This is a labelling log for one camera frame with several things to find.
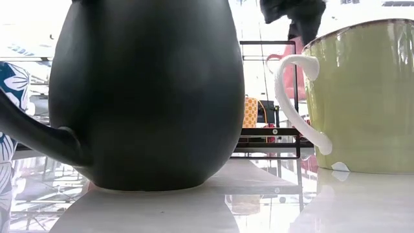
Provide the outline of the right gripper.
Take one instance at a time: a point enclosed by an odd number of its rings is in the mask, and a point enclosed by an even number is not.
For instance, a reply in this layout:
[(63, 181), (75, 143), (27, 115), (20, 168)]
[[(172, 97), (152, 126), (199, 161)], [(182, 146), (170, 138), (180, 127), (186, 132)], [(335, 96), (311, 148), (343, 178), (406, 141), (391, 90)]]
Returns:
[(302, 45), (316, 38), (321, 24), (320, 20), (308, 20), (321, 17), (326, 9), (325, 0), (259, 0), (259, 5), (266, 24), (283, 16), (291, 19), (288, 40), (300, 40)]

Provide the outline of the pink mug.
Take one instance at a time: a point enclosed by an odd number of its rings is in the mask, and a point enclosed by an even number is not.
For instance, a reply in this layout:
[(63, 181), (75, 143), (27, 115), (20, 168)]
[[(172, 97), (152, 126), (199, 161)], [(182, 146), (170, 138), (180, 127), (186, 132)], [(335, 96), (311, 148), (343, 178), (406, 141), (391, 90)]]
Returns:
[[(303, 50), (303, 44), (301, 41), (296, 41), (295, 46), (287, 45), (285, 47), (283, 54), (271, 54), (268, 56), (267, 60), (278, 59), (281, 60), (285, 56), (293, 54), (295, 50), (296, 54), (301, 54)], [(285, 86), (285, 92), (290, 99), (294, 99), (294, 78), (296, 78), (297, 90), (298, 90), (298, 100), (302, 101), (306, 99), (305, 94), (305, 84), (303, 78), (303, 70), (301, 67), (295, 67), (294, 65), (289, 65), (285, 68), (283, 73), (283, 81)]]

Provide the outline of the cream white mug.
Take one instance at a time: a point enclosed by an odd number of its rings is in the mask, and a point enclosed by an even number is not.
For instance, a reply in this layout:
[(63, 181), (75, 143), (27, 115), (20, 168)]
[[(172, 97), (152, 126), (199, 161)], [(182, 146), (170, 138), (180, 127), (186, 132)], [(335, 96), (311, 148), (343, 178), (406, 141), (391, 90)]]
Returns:
[[(303, 71), (309, 120), (285, 92), (289, 65)], [(315, 148), (321, 168), (414, 173), (414, 20), (378, 19), (318, 37), (275, 70), (275, 96)]]

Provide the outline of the black mug red inside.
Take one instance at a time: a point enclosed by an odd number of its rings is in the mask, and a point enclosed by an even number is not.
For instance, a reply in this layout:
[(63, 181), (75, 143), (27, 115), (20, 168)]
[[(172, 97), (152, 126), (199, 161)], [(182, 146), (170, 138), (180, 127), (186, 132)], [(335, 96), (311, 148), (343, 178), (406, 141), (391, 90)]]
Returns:
[(0, 132), (97, 187), (203, 184), (241, 135), (243, 62), (228, 0), (72, 0), (49, 81), (49, 125), (0, 91)]

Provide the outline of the blue white floral mug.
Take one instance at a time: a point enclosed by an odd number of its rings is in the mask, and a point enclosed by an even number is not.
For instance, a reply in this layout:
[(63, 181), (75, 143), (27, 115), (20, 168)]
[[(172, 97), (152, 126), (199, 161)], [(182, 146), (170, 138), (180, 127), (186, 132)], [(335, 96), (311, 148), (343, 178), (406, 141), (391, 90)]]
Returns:
[[(35, 105), (30, 101), (30, 77), (24, 68), (0, 61), (0, 88), (20, 110), (34, 116)], [(17, 141), (0, 131), (0, 163), (10, 162), (16, 148)]]

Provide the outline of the wooden rack black frame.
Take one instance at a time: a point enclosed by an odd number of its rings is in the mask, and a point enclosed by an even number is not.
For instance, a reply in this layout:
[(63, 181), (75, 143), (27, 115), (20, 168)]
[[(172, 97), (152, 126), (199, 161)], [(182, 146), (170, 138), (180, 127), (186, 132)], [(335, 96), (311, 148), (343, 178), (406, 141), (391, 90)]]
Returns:
[[(297, 43), (295, 41), (240, 41), (239, 44), (244, 46), (263, 46), (263, 45), (286, 45), (287, 47), (291, 47), (291, 54), (297, 54)], [(284, 56), (287, 55), (278, 55), (278, 54), (270, 54), (269, 59), (264, 59), (264, 55), (262, 55), (261, 59), (258, 61), (263, 61), (266, 63), (270, 60), (281, 60)], [(298, 67), (297, 65), (293, 65), (294, 68), (292, 74), (292, 84), (293, 84), (293, 96), (294, 96), (294, 108), (299, 113), (299, 91), (298, 91)], [(275, 153), (277, 155), (270, 156), (266, 155), (266, 157), (236, 157), (231, 156), (231, 159), (298, 159), (301, 157), (302, 150), (314, 150), (314, 145), (310, 141), (308, 141), (294, 126), (281, 128), (280, 127), (280, 119), (279, 119), (279, 112), (280, 106), (278, 105), (269, 105), (269, 101), (267, 100), (267, 105), (263, 105), (259, 100), (257, 101), (258, 104), (261, 106), (263, 110), (263, 118), (265, 121), (266, 126), (263, 128), (243, 128), (241, 132), (241, 136), (239, 138), (239, 142), (234, 150), (234, 153)], [(269, 114), (272, 113), (274, 115), (274, 122), (268, 121)], [(274, 123), (275, 127), (270, 127), (270, 123)], [(292, 142), (282, 142), (282, 139), (286, 138), (293, 138)], [(280, 153), (295, 153), (294, 157), (281, 157)]]

